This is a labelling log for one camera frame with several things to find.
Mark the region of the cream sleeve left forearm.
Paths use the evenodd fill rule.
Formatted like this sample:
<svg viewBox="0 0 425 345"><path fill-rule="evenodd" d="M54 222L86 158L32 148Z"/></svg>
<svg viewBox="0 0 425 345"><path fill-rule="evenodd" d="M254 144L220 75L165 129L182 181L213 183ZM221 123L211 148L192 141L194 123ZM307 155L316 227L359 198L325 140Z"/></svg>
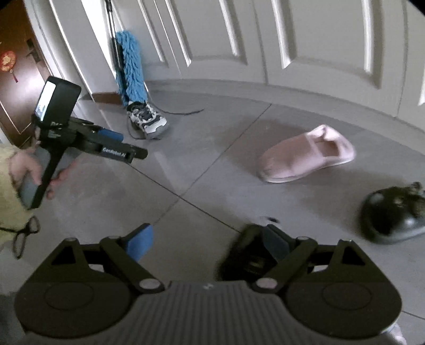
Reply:
<svg viewBox="0 0 425 345"><path fill-rule="evenodd" d="M32 216L32 213L23 206L18 189L13 186L9 175L7 160L16 151L19 151L19 148L1 144L1 247L11 241Z"/></svg>

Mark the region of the person's left hand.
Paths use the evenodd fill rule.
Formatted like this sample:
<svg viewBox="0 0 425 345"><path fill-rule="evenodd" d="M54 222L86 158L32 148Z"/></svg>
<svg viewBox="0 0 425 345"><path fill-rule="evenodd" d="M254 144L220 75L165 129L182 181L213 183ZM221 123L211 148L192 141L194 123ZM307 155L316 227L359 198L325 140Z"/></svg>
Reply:
<svg viewBox="0 0 425 345"><path fill-rule="evenodd" d="M20 149L16 151L8 160L9 175L13 186L18 189L24 177L29 174L36 185L42 182L42 168L40 163L35 159L35 148ZM64 182L70 175L72 169L76 166L73 161L67 168L59 172L56 178L50 181L46 191L46 198L51 200L54 198L56 188Z"/></svg>

